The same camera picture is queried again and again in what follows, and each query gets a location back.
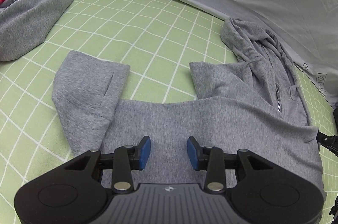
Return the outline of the grey sweatpants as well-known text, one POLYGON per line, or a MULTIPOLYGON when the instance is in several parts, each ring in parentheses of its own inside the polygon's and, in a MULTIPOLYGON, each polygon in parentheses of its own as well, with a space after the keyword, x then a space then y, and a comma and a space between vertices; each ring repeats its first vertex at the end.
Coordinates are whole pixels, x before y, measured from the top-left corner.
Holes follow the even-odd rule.
POLYGON ((13 61, 45 41, 74 0, 6 0, 1 4, 1 62, 13 61))

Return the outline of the grey zip hoodie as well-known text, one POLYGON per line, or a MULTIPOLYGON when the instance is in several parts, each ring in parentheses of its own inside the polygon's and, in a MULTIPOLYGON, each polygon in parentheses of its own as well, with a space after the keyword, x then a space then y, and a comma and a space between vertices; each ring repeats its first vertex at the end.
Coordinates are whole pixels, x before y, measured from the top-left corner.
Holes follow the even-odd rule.
POLYGON ((289 54, 274 33, 252 22, 227 19, 221 39, 238 61, 191 62, 197 98, 182 103, 123 100, 129 66, 68 53, 52 100, 73 154, 107 154, 149 136, 151 154, 146 168, 132 173, 135 183, 201 183, 204 174, 187 155, 193 136, 229 154, 246 148, 322 190, 317 128, 289 54))

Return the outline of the green grid mat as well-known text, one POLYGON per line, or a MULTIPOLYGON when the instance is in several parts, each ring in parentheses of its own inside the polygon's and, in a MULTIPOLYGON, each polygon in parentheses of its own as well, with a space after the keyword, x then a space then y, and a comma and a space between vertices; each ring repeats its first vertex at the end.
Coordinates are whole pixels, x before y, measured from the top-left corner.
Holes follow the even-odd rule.
POLYGON ((125 99, 188 101, 190 62, 236 59, 221 41, 222 25, 174 0, 74 0, 43 44, 1 64, 1 222, 18 223, 20 186, 72 157, 51 99, 71 50, 128 64, 125 99))

